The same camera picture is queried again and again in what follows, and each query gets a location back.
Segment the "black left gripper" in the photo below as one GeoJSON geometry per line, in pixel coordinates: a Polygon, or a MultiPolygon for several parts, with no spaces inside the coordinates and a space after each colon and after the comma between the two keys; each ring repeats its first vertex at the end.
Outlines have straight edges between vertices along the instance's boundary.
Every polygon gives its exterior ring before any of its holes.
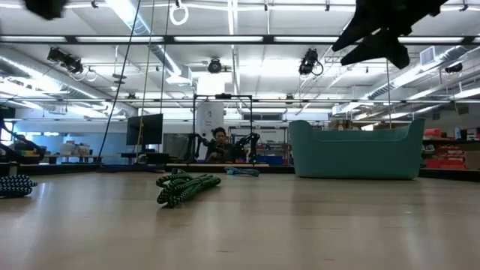
{"type": "Polygon", "coordinates": [[[45,20],[62,18],[68,0],[24,0],[25,8],[45,20]]]}

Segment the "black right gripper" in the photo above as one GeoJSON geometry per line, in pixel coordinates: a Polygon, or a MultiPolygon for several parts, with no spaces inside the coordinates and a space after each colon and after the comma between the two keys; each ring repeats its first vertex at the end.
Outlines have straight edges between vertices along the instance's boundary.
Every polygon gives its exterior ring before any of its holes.
{"type": "Polygon", "coordinates": [[[446,0],[359,0],[354,20],[331,48],[337,52],[361,40],[340,60],[342,65],[384,58],[396,68],[403,69],[410,64],[410,57],[408,49],[397,37],[409,35],[412,26],[422,18],[437,16],[445,3],[446,0]]]}

